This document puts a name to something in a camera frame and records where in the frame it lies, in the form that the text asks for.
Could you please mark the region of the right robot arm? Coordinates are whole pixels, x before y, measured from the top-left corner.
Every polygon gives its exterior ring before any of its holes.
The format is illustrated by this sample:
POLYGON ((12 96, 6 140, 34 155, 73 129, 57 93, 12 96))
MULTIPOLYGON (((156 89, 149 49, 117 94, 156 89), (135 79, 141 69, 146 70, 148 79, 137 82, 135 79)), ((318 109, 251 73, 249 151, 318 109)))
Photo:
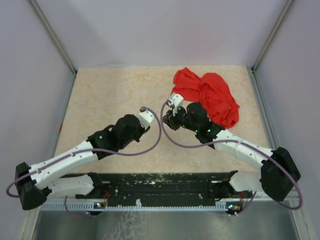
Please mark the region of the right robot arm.
POLYGON ((227 197, 235 198, 242 191, 264 192, 280 203, 292 189, 299 188, 301 174, 287 149, 262 147, 236 136, 209 120, 199 102, 192 102, 184 108, 181 103, 167 100, 162 106, 169 107, 167 112, 160 111, 162 127, 168 126, 173 131, 189 130, 200 142, 194 148, 210 147, 228 153, 257 170, 234 173, 223 185, 227 197))

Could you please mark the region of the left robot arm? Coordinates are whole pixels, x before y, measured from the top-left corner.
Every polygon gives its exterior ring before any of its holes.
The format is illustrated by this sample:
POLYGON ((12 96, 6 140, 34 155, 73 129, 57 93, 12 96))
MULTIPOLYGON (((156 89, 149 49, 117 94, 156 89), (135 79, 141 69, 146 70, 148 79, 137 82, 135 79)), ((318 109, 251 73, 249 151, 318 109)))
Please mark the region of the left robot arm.
POLYGON ((120 155, 130 143, 140 141, 154 119, 149 110, 138 115, 126 114, 61 155, 33 165, 18 164, 14 185, 22 209, 33 210, 52 198, 101 197, 104 186, 96 173, 71 177, 67 174, 108 156, 120 155))

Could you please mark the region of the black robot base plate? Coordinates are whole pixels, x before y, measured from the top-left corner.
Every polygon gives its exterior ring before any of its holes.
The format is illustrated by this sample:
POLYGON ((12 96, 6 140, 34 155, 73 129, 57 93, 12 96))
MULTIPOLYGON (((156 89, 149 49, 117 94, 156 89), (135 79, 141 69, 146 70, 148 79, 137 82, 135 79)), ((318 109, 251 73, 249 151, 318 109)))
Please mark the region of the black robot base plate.
POLYGON ((94 189, 76 199, 106 199, 109 207, 213 207, 221 199, 251 198, 233 189, 235 171, 221 173, 89 173, 94 189))

